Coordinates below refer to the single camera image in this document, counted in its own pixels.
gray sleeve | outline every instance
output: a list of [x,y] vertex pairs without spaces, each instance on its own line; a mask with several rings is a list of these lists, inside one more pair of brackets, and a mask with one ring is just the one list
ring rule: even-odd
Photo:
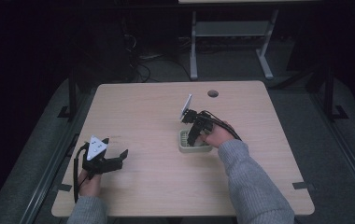
[[294,222],[294,212],[288,201],[263,168],[249,156],[244,142],[224,142],[219,147],[219,157],[228,175],[230,198],[238,223]]
[[67,223],[107,223],[107,207],[97,197],[79,197]]

black cable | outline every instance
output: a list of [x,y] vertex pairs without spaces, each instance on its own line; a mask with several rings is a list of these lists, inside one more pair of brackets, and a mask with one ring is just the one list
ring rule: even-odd
[[294,222],[297,224],[302,224],[296,217],[294,218]]
[[154,79],[154,78],[149,78],[150,80],[153,80],[153,81],[155,81],[155,82],[160,82],[159,80],[157,80],[157,79]]
[[118,220],[118,218],[115,217],[115,218],[114,218],[114,221],[113,221],[113,224],[115,224],[117,220]]
[[205,112],[205,113],[209,114],[210,116],[212,116],[213,118],[217,119],[218,121],[223,122],[221,119],[219,119],[218,117],[216,117],[215,115],[213,115],[212,113],[210,113],[207,110],[203,110],[202,112]]
[[165,59],[160,59],[160,58],[162,58],[162,57],[164,57],[164,55],[157,56],[156,58],[151,58],[151,59],[142,60],[141,63],[139,63],[139,64],[141,64],[141,65],[143,66],[143,63],[162,62],[162,61],[175,63],[175,64],[179,65],[179,66],[184,70],[184,73],[185,73],[186,76],[189,78],[189,80],[192,80],[191,77],[190,77],[189,72],[187,71],[187,69],[186,69],[181,63],[178,63],[178,62],[176,62],[176,61],[174,61],[174,60],[172,60],[172,59],[167,59],[167,58],[165,58]]
[[80,185],[78,185],[78,156],[82,150],[86,149],[86,147],[88,146],[87,144],[85,144],[83,147],[81,147],[78,150],[78,153],[76,153],[76,157],[73,159],[73,191],[74,191],[75,203],[78,201],[79,186],[81,186],[82,184],[81,183]]
[[136,69],[137,73],[140,75],[140,78],[142,79],[142,83],[147,82],[150,79],[150,76],[151,76],[150,69],[147,66],[145,66],[144,64],[142,64],[142,63],[138,63],[137,65],[141,66],[141,67],[144,67],[146,70],[148,70],[148,73],[149,73],[148,76],[145,79],[142,79],[142,77],[143,77],[142,74],[139,71],[137,71],[137,69]]
[[86,175],[85,178],[81,181],[81,183],[79,183],[78,185],[78,189],[81,188],[81,185],[84,183],[84,181],[88,178],[88,176]]
[[134,66],[133,66],[132,64],[130,64],[129,66],[132,68],[132,70],[133,70],[135,73],[138,74],[138,76],[134,76],[134,78],[136,77],[136,81],[135,81],[135,82],[138,82],[138,81],[139,81],[139,77],[142,76],[142,74],[140,74],[140,72],[137,71],[137,68],[134,68]]
[[228,124],[224,123],[223,121],[220,121],[219,119],[208,118],[205,116],[198,116],[197,118],[212,121],[217,125],[221,126],[221,128],[225,129],[227,132],[229,132],[235,139],[242,140],[239,135],[234,131],[234,129],[232,129]]
[[139,57],[139,59],[141,60],[142,63],[149,63],[152,61],[156,61],[162,57],[165,57],[165,55],[159,54],[159,55],[149,56],[148,58],[140,58]]

dark background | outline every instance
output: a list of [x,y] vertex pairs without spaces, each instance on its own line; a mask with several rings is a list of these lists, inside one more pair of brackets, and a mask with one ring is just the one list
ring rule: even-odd
[[[120,1],[128,3],[140,1]],[[69,74],[76,73],[82,91],[103,82],[129,82],[133,78],[129,64],[134,59],[124,50],[123,34],[135,35],[144,46],[171,52],[174,49],[169,47],[178,36],[190,36],[189,10],[78,13],[60,9],[77,5],[76,1],[0,1],[0,188],[50,97]],[[228,10],[231,16],[241,15]],[[297,43],[290,69],[327,63],[355,96],[355,1],[327,1],[305,14],[294,7],[282,8],[273,38],[286,36]],[[96,60],[88,60],[85,52]]]

hand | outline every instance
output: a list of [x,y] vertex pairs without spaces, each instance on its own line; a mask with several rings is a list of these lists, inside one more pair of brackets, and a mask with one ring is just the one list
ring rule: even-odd
[[88,179],[88,172],[82,170],[78,176],[78,183],[82,183],[79,187],[79,195],[98,197],[101,192],[101,177],[101,175],[94,175],[90,180]]
[[221,143],[234,139],[233,135],[217,124],[213,124],[211,134],[201,134],[199,138],[213,147],[219,148]]

wooden table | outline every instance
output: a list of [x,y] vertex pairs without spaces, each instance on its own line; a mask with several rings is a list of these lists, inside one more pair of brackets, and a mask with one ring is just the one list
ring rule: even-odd
[[[219,96],[209,97],[210,90]],[[191,128],[178,119],[189,93],[191,109],[208,110],[234,126],[248,143],[251,157],[270,175],[296,215],[314,212],[307,189],[292,185],[303,178],[264,85],[231,81],[98,88],[73,155],[91,135],[110,138],[106,158],[129,149],[122,170],[102,177],[101,198],[110,216],[234,216],[217,150],[185,154],[178,150],[178,132]],[[73,160],[63,184],[73,184],[72,174]],[[73,189],[60,190],[52,214],[67,217],[74,205]]]

